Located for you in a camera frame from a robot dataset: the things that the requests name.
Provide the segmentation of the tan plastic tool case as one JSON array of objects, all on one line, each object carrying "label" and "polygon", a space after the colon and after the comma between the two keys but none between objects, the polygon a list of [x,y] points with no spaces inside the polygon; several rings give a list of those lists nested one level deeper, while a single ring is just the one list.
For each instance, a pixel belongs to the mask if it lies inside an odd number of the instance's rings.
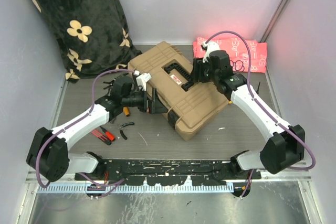
[{"label": "tan plastic tool case", "polygon": [[166,107],[163,116],[188,141],[228,105],[228,99],[208,83],[192,83],[192,63],[175,46],[163,41],[128,63],[130,70],[149,73],[148,95],[156,89]]}]

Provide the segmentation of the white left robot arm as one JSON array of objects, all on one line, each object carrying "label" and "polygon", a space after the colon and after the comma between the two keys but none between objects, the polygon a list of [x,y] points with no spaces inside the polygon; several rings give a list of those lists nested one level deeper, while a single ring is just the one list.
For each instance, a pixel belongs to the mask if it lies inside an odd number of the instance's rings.
[{"label": "white left robot arm", "polygon": [[93,180],[101,179],[106,169],[103,158],[92,152],[70,153],[70,149],[92,130],[115,119],[125,107],[136,107],[150,114],[167,112],[157,90],[150,89],[141,77],[119,76],[107,88],[106,95],[74,119],[51,130],[42,127],[36,131],[26,163],[38,177],[55,182],[65,174],[84,173]]}]

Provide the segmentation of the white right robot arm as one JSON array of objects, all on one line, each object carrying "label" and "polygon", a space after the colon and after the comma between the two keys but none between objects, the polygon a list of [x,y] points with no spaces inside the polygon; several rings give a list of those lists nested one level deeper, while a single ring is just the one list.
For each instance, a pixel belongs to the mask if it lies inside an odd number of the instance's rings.
[{"label": "white right robot arm", "polygon": [[266,141],[261,151],[245,151],[232,157],[233,177],[241,179],[254,168],[277,174],[304,158],[304,129],[283,120],[260,98],[244,75],[234,73],[225,51],[215,50],[205,60],[194,58],[191,78],[195,83],[212,82],[219,93],[250,118]]}]

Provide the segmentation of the pink printed cloth bag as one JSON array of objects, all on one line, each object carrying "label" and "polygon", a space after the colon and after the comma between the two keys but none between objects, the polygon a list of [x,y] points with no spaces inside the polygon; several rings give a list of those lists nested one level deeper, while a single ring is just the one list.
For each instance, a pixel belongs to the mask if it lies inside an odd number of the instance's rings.
[{"label": "pink printed cloth bag", "polygon": [[[205,51],[201,45],[207,39],[203,37],[197,37],[193,42],[193,53],[195,58],[203,58]],[[229,54],[230,64],[233,70],[236,72],[248,71],[248,52],[245,44],[236,36],[224,37],[220,35],[212,41],[216,42],[220,50],[224,50]],[[259,43],[256,40],[247,40],[248,47],[251,52],[251,72],[265,73],[267,65],[267,43]]]}]

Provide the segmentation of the small black pliers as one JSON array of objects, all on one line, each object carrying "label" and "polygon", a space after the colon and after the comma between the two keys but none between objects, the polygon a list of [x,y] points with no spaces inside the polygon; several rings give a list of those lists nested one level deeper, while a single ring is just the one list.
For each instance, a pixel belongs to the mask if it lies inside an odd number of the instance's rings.
[{"label": "small black pliers", "polygon": [[122,136],[122,138],[124,140],[128,139],[128,137],[125,135],[125,128],[128,127],[128,126],[134,126],[134,125],[135,125],[134,122],[127,122],[127,123],[123,123],[123,124],[118,125],[120,135]]}]

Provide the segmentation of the black long nose pliers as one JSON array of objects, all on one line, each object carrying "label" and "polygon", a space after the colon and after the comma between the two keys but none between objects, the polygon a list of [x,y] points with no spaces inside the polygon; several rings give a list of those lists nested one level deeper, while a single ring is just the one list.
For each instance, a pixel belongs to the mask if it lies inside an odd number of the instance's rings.
[{"label": "black long nose pliers", "polygon": [[111,80],[109,82],[104,81],[103,84],[105,84],[106,86],[103,88],[104,90],[111,90],[113,88],[114,85],[114,80]]}]

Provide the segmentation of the red black screwdriver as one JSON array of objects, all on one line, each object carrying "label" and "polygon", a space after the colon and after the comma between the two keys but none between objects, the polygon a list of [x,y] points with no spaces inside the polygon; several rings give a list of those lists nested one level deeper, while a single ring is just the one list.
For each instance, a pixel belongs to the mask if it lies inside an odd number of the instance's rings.
[{"label": "red black screwdriver", "polygon": [[116,137],[109,132],[107,129],[105,129],[104,127],[100,126],[101,130],[103,131],[103,133],[105,134],[105,136],[111,141],[115,141]]}]

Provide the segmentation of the red utility knife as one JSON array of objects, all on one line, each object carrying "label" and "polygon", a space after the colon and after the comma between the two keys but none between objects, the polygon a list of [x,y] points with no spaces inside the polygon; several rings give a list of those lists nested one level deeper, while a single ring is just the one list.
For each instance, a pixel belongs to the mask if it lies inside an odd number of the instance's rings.
[{"label": "red utility knife", "polygon": [[101,134],[99,131],[92,130],[91,134],[97,137],[100,141],[104,142],[105,144],[111,145],[111,141],[106,136]]}]

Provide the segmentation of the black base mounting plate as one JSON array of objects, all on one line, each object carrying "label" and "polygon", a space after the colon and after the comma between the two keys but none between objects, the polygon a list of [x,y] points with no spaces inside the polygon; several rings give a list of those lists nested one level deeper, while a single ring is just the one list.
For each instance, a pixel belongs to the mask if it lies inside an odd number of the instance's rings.
[{"label": "black base mounting plate", "polygon": [[248,171],[234,171],[231,164],[220,160],[178,159],[101,159],[97,168],[86,176],[92,180],[117,182],[124,185],[183,185],[188,178],[192,186],[226,185],[228,180],[247,180]]}]

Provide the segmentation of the black floral plush blanket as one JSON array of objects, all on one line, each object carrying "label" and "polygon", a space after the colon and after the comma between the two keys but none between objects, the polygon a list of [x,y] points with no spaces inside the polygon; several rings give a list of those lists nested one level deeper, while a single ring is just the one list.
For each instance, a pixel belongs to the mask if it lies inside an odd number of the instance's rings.
[{"label": "black floral plush blanket", "polygon": [[60,50],[65,79],[76,83],[125,66],[142,52],[129,35],[120,0],[32,0]]}]

